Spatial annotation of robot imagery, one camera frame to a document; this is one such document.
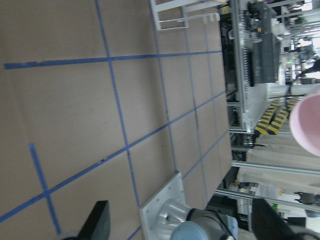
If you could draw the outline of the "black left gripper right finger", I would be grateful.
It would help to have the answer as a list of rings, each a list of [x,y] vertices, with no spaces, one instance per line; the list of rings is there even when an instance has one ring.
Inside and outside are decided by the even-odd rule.
[[[258,240],[318,240],[320,235],[288,225],[263,198],[252,200],[251,228]]]

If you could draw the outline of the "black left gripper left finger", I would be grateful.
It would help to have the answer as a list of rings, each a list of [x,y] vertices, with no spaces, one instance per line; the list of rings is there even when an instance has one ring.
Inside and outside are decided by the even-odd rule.
[[[110,205],[108,200],[97,201],[79,231],[76,240],[108,240],[111,233]]]

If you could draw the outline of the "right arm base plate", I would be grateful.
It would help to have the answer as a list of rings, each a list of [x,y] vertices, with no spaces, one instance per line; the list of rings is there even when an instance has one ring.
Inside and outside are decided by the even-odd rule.
[[[169,240],[173,230],[187,218],[182,174],[175,173],[139,208],[145,240]]]

